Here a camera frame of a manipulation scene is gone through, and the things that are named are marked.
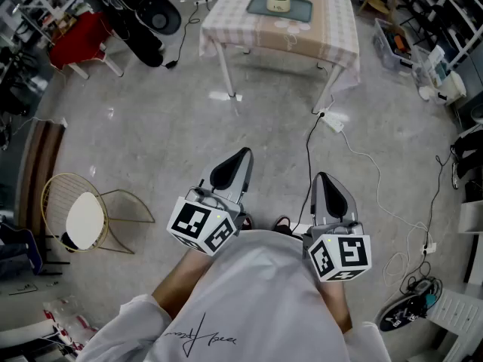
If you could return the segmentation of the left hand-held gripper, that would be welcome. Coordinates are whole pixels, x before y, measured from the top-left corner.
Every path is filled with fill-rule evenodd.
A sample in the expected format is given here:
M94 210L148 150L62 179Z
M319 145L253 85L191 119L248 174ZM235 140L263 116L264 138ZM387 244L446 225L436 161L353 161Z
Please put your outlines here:
M244 147L224 153L202 171L197 186L179 197L168 232L181 244L213 256L239 234L248 216L242 197L248 190L254 156Z

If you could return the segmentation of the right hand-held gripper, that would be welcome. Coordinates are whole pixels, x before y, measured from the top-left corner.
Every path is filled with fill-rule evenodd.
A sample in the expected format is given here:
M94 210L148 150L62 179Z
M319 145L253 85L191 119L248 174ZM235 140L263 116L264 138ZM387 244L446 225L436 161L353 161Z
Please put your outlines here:
M355 199L332 175L315 175L311 214L316 226L303 235L303 258L319 281L351 281L371 269L371 238L356 222Z

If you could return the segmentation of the green tray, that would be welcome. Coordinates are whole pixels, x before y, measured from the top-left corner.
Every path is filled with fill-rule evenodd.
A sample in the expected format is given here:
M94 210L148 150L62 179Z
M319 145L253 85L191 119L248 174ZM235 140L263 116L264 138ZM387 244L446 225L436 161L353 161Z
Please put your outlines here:
M288 12L274 12L267 8L268 0L250 0L246 11L249 14L258 14L270 17L280 17L289 20L309 23L312 18L312 2L308 0L290 0Z

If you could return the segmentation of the person's right forearm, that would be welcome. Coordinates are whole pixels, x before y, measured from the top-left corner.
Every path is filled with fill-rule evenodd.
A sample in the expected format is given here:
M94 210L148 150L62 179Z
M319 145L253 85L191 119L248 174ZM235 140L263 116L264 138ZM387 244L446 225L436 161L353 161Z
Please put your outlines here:
M352 329L352 319L342 281L321 282L319 292L342 333Z

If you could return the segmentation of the person's white shirt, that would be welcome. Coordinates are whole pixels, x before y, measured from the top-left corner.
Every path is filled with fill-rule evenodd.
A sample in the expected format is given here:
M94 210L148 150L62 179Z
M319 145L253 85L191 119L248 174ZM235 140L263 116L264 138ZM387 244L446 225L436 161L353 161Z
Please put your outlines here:
M391 362L375 324L341 332L296 239L244 231L212 258L175 319L137 296L77 362Z

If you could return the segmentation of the black round disc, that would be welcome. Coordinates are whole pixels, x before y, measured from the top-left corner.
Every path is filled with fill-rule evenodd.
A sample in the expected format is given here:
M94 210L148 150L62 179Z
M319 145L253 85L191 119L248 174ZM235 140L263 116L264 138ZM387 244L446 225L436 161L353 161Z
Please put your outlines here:
M416 320L418 315L417 295L406 296L393 303L381 314L378 327L381 332L402 328Z

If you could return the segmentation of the white cube shelf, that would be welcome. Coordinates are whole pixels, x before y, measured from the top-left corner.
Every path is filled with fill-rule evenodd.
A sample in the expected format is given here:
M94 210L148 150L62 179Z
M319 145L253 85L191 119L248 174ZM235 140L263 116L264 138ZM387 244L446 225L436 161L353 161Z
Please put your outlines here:
M459 234L483 234L483 200L465 202L460 207Z

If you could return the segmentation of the table with checked tablecloth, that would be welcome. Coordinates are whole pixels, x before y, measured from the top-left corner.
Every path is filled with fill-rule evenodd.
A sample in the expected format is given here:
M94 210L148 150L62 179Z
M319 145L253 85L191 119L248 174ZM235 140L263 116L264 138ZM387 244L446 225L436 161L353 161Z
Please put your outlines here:
M307 0L308 23L247 11L251 0L217 0L203 20L199 55L217 56L216 43L286 51L342 68L331 93L361 83L355 15L350 0Z

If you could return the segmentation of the white drawer cabinet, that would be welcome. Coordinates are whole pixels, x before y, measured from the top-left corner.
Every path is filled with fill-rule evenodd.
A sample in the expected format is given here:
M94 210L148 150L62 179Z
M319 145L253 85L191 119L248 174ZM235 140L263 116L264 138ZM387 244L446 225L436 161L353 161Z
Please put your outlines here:
M427 319L457 336L442 362L461 362L483 340L483 286L444 287Z

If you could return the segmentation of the clear storage bin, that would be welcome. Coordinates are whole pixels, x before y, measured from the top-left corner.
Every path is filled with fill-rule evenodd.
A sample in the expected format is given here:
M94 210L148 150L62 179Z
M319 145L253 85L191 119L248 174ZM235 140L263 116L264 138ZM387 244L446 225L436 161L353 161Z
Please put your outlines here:
M411 46L401 27L376 18L373 45L386 69L403 76L411 74L417 60L412 56Z

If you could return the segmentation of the white round appliance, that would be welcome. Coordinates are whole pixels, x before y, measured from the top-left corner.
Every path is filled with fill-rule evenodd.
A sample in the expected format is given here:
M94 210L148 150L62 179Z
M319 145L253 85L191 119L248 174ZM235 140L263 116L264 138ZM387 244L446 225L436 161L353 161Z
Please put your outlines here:
M466 87L462 78L455 71L450 71L438 89L438 97L446 106L466 97Z

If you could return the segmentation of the white-rimmed black oval device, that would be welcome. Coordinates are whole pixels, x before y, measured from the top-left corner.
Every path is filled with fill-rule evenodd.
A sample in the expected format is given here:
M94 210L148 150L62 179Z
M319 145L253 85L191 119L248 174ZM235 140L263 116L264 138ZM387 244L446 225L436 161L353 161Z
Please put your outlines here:
M135 14L142 24L159 35L173 35L182 22L180 12L169 0L142 0Z

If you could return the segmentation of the red and white plastic bags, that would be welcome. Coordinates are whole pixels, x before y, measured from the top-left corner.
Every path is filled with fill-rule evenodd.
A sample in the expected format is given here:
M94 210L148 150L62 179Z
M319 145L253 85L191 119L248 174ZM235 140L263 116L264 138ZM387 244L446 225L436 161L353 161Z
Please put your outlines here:
M43 302L43 307L46 318L54 322L67 345L76 351L82 351L98 331L82 314L82 305L74 296Z

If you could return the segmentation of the dark blue stool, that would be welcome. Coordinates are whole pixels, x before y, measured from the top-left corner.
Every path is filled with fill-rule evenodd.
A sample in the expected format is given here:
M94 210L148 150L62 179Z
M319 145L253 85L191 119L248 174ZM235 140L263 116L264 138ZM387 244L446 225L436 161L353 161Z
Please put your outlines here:
M31 231L0 223L0 280L29 270L39 275L42 268L42 256Z

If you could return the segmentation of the white table frame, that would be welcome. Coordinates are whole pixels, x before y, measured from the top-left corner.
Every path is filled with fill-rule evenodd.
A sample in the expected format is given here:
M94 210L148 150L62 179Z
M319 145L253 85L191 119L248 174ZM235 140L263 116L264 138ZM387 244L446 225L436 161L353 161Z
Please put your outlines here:
M227 93L230 97L234 97L235 90L231 82L231 75L230 75L229 67L226 62L226 57L224 52L226 44L220 43L219 41L215 41L214 46L215 46L215 49L217 50L217 55L220 62L220 68L223 74L223 80L226 85ZM316 104L312 108L312 114L318 115L320 112L323 111L323 109L325 108L326 102L329 99L329 96L331 95L331 89L342 71L343 71L343 68L340 65L334 64L332 66L332 70L328 76L328 80L325 84L325 87L322 93L320 94Z

